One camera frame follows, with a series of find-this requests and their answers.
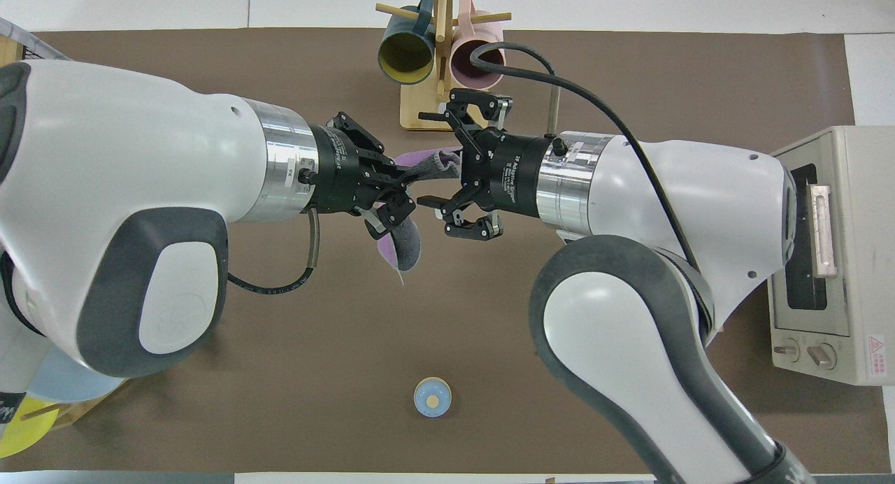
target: mug handle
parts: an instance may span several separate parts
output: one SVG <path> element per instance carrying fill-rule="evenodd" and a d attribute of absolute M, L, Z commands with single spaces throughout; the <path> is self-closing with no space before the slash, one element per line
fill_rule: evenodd
<path fill-rule="evenodd" d="M 429 24 L 432 23 L 433 4 L 432 0 L 420 0 L 420 4 L 417 6 L 420 15 L 416 18 L 416 23 L 413 25 L 413 32 L 415 32 L 415 34 L 420 36 L 426 34 L 426 29 L 428 29 Z"/>
<path fill-rule="evenodd" d="M 469 37 L 475 35 L 475 27 L 473 26 L 474 12 L 473 0 L 460 0 L 460 13 L 457 13 L 457 22 L 460 23 L 460 29 L 463 34 Z"/>

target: pink mug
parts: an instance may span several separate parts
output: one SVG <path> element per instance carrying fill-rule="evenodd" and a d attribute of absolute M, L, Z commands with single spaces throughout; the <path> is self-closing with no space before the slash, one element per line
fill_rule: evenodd
<path fill-rule="evenodd" d="M 469 89 L 488 89 L 495 86 L 502 77 L 500 73 L 487 73 L 477 69 L 469 61 L 476 48 L 486 43 L 503 41 L 503 26 L 500 22 L 473 24 L 474 15 L 487 13 L 476 10 L 473 0 L 460 0 L 460 13 L 457 15 L 459 26 L 454 30 L 454 45 L 450 50 L 450 73 L 455 82 Z M 495 64 L 506 63 L 502 49 L 485 52 L 482 60 Z"/>

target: black cable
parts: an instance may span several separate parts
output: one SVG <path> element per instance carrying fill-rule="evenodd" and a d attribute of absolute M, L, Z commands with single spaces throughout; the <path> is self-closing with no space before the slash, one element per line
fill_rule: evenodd
<path fill-rule="evenodd" d="M 613 124 L 621 131 L 621 134 L 626 138 L 627 143 L 631 144 L 631 148 L 633 152 L 637 156 L 637 159 L 640 161 L 640 165 L 643 166 L 643 171 L 646 172 L 646 177 L 649 178 L 650 184 L 652 185 L 652 189 L 656 193 L 656 197 L 659 197 L 659 204 L 662 206 L 662 210 L 665 212 L 665 216 L 668 217 L 668 223 L 671 224 L 671 230 L 674 232 L 675 238 L 678 240 L 678 244 L 680 244 L 681 249 L 684 251 L 684 257 L 687 258 L 687 263 L 699 271 L 699 266 L 696 263 L 696 257 L 693 255 L 693 250 L 690 248 L 690 244 L 687 242 L 687 237 L 684 235 L 684 230 L 681 229 L 680 222 L 678 222 L 678 217 L 675 215 L 674 210 L 671 207 L 671 203 L 668 201 L 668 195 L 665 194 L 665 189 L 662 187 L 661 182 L 659 182 L 659 177 L 656 176 L 656 172 L 653 171 L 652 165 L 650 164 L 649 159 L 646 157 L 646 153 L 643 152 L 643 147 L 640 146 L 640 143 L 637 141 L 636 137 L 633 136 L 631 130 L 624 124 L 620 117 L 613 111 L 612 108 L 608 107 L 602 99 L 598 98 L 593 92 L 588 91 L 581 85 L 572 82 L 572 80 L 567 80 L 565 78 L 561 78 L 556 75 L 547 75 L 546 73 L 540 73 L 527 69 L 517 69 L 517 67 L 512 66 L 503 66 L 502 64 L 489 63 L 482 59 L 482 54 L 485 52 L 490 52 L 493 50 L 500 50 L 501 48 L 508 48 L 509 50 L 520 50 L 525 54 L 528 54 L 531 57 L 534 57 L 541 64 L 544 64 L 545 67 L 549 71 L 552 72 L 551 67 L 549 67 L 549 63 L 547 63 L 546 58 L 541 56 L 536 50 L 533 48 L 527 47 L 520 43 L 512 43 L 505 41 L 498 41 L 495 43 L 489 43 L 486 45 L 482 45 L 482 47 L 476 48 L 473 51 L 472 56 L 470 56 L 470 62 L 472 62 L 473 66 L 477 67 L 477 69 L 489 72 L 489 73 L 502 73 L 502 75 L 506 76 L 515 76 L 517 78 L 524 78 L 527 80 L 535 80 L 535 82 L 543 82 L 549 83 L 550 85 L 557 85 L 566 89 L 566 91 L 575 92 L 575 94 L 581 96 L 584 99 L 587 99 L 590 104 L 594 105 L 600 111 L 602 111 L 606 117 L 610 118 L 613 121 Z"/>
<path fill-rule="evenodd" d="M 229 280 L 230 283 L 233 283 L 234 285 L 240 287 L 241 289 L 249 290 L 249 292 L 259 293 L 260 295 L 279 295 L 281 293 L 291 292 L 292 290 L 301 287 L 314 272 L 314 267 L 317 267 L 317 256 L 320 254 L 320 219 L 317 218 L 317 210 L 313 208 L 308 210 L 308 222 L 310 225 L 310 250 L 308 251 L 308 267 L 304 270 L 304 273 L 302 273 L 297 280 L 293 281 L 293 283 L 289 283 L 281 287 L 262 287 L 249 283 L 249 281 L 241 280 L 234 276 L 234 274 L 232 273 L 227 273 L 227 280 Z"/>

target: blue lid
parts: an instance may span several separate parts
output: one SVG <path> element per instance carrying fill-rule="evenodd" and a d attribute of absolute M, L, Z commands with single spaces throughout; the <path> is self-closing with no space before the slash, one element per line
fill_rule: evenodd
<path fill-rule="evenodd" d="M 413 394 L 416 410 L 428 418 L 437 418 L 450 407 L 450 388 L 438 378 L 424 379 Z"/>

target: mug rack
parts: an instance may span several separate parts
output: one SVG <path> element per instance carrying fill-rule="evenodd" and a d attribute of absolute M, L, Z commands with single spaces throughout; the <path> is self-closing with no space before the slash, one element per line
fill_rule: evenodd
<path fill-rule="evenodd" d="M 415 85 L 401 85 L 401 127 L 411 131 L 450 131 L 450 126 L 445 122 L 433 120 L 420 120 L 420 112 L 440 111 L 441 105 L 448 102 L 448 93 L 456 86 L 450 73 L 450 50 L 454 41 L 454 26 L 459 25 L 457 18 L 453 17 L 454 0 L 434 0 L 435 9 L 432 22 L 435 24 L 435 55 L 434 70 L 429 76 Z M 376 4 L 378 12 L 390 13 L 399 17 L 416 19 L 418 13 L 400 9 L 394 6 Z M 511 12 L 489 13 L 489 15 L 473 16 L 473 24 L 481 22 L 509 21 L 513 18 Z M 476 123 L 483 126 L 485 121 L 476 108 L 470 110 L 470 115 Z"/>

